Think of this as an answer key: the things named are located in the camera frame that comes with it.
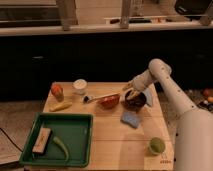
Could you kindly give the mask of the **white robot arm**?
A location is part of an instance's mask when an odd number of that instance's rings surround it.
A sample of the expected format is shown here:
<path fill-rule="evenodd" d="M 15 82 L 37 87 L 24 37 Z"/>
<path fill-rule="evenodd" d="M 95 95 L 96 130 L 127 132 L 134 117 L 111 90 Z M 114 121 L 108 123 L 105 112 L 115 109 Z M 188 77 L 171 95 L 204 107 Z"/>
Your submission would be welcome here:
<path fill-rule="evenodd" d="M 213 171 L 213 114 L 199 108 L 171 78 L 171 67 L 152 59 L 148 68 L 133 77 L 123 90 L 132 90 L 130 98 L 159 82 L 176 112 L 174 171 Z"/>

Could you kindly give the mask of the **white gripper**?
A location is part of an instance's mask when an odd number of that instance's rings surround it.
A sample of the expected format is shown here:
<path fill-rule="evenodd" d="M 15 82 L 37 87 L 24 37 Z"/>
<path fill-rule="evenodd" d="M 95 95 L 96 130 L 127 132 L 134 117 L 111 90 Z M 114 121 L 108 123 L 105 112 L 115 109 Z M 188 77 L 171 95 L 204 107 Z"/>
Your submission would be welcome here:
<path fill-rule="evenodd" d="M 123 91 L 130 90 L 130 94 L 127 97 L 128 100 L 134 99 L 136 96 L 138 96 L 145 89 L 146 89 L 146 86 L 144 85 L 144 83 L 141 80 L 136 79 L 136 78 L 129 81 L 122 88 Z"/>

